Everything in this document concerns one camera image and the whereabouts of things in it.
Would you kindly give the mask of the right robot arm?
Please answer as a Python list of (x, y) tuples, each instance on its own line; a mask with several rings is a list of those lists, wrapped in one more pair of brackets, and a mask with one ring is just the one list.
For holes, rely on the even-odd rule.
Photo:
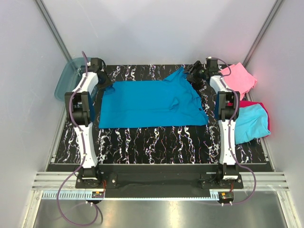
[(219, 124), (221, 152), (214, 180), (220, 188), (227, 188), (238, 179), (239, 175), (235, 155), (235, 128), (239, 114), (240, 93), (234, 91), (225, 82), (225, 77), (230, 76), (232, 70), (226, 65), (228, 73), (225, 75), (220, 73), (219, 60), (208, 57), (205, 64), (197, 60), (184, 73), (187, 74), (189, 82), (199, 84), (204, 80), (217, 93), (214, 115)]

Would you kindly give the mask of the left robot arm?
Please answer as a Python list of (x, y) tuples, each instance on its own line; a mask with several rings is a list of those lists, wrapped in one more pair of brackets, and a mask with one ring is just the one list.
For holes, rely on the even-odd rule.
[(102, 184), (103, 177), (98, 168), (93, 142), (95, 109), (92, 93), (97, 86), (101, 89), (111, 86), (112, 81), (105, 71), (104, 60), (96, 57), (91, 59), (84, 57), (84, 60), (85, 71), (76, 87), (71, 92), (65, 93), (65, 106), (79, 144), (80, 167), (76, 169), (77, 182), (98, 188)]

